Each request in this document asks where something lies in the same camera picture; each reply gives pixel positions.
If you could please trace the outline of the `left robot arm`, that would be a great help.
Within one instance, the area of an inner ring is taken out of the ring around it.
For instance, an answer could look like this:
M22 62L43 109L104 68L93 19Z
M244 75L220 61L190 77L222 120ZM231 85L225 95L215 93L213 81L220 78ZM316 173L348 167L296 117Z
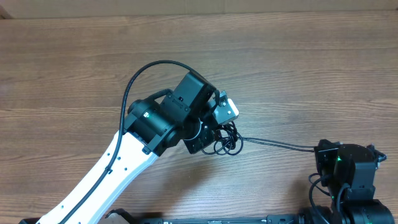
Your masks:
M166 149L183 141L190 154L216 142L237 111L224 91L188 72L176 89L136 100L99 161L55 208L21 223L98 223L126 187Z

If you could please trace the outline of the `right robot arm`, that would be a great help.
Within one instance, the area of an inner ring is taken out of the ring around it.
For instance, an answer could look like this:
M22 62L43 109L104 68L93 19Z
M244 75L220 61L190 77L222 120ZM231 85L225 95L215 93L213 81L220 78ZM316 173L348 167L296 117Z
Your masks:
M310 206L302 209L297 223L394 223L391 211L374 198L374 178L387 156L373 144L343 144L320 140L314 147L319 179L308 193ZM315 205L313 190L318 185L328 189L330 207Z

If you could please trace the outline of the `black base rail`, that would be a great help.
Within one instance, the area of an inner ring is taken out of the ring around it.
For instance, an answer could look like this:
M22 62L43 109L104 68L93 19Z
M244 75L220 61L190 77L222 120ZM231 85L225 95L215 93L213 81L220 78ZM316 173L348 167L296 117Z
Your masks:
M189 218L163 219L133 217L123 209L110 211L98 224L305 224L305 216L298 214L268 215L254 218Z

